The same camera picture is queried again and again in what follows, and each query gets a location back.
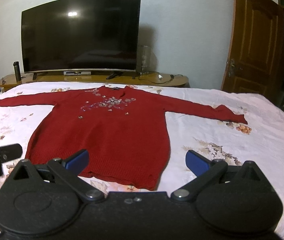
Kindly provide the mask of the wooden tv stand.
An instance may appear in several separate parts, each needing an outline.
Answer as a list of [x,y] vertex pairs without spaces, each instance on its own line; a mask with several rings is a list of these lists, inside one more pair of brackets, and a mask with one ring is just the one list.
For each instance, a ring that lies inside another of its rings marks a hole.
[[97,75],[78,75],[64,76],[62,72],[47,72],[39,74],[23,74],[21,82],[16,82],[14,74],[7,75],[0,79],[0,89],[8,91],[18,85],[32,82],[88,82],[88,83],[114,83],[124,85],[148,85],[160,87],[188,87],[188,77],[183,75],[173,75],[152,72],[139,75],[134,72],[126,72],[121,76],[116,76],[110,80],[107,79],[110,74],[98,73]]

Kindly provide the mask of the clear glass vase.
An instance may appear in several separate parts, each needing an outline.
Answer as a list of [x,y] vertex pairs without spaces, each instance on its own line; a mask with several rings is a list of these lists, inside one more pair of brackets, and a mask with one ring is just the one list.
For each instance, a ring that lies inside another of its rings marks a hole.
[[147,74],[150,70],[150,55],[151,49],[149,46],[138,46],[137,50],[137,72]]

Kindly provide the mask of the floral white bed sheet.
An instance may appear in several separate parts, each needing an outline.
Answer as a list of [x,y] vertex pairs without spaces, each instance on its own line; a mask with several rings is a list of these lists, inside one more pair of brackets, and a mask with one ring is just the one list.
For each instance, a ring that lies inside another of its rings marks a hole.
[[[19,85],[0,95],[0,99],[37,93],[62,92],[70,89],[95,87],[124,87],[110,83],[39,82]],[[195,176],[185,165],[187,150],[195,150],[207,159],[224,158],[235,164],[253,160],[271,182],[283,203],[283,215],[276,232],[284,239],[284,112],[258,94],[229,94],[215,89],[129,86],[150,93],[171,96],[217,107],[225,105],[236,114],[244,114],[248,122],[230,124],[196,116],[166,113],[171,143],[171,156],[159,183],[159,191],[168,194],[191,181]],[[52,106],[0,107],[0,146],[19,143],[24,158],[29,139],[40,122],[51,112]],[[3,165],[6,176],[19,159]]]

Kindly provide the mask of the brown wooden door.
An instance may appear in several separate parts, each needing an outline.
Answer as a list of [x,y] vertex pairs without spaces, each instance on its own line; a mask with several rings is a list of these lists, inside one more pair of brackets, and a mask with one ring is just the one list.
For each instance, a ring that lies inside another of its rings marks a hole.
[[283,9],[272,0],[234,0],[229,55],[236,72],[222,81],[229,93],[257,93],[276,103],[284,37]]

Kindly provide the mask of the curved black television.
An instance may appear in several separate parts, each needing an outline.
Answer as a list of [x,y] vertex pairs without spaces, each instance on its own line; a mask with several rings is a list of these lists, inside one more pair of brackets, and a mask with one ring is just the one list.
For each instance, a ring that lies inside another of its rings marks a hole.
[[141,0],[56,0],[22,12],[23,70],[133,72]]

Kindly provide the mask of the red knit sweater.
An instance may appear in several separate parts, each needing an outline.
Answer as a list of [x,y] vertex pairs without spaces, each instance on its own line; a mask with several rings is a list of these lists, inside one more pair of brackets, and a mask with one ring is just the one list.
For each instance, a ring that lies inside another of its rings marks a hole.
[[246,123],[224,105],[199,103],[131,87],[67,90],[19,95],[0,107],[51,105],[52,111],[32,134],[26,158],[43,164],[85,149],[89,164],[83,177],[95,177],[154,190],[169,160],[167,112]]

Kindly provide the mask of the silver set-top box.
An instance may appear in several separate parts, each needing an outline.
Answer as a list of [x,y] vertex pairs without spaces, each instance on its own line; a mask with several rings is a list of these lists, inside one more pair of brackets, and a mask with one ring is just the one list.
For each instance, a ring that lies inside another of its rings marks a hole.
[[64,76],[91,75],[91,71],[64,71]]

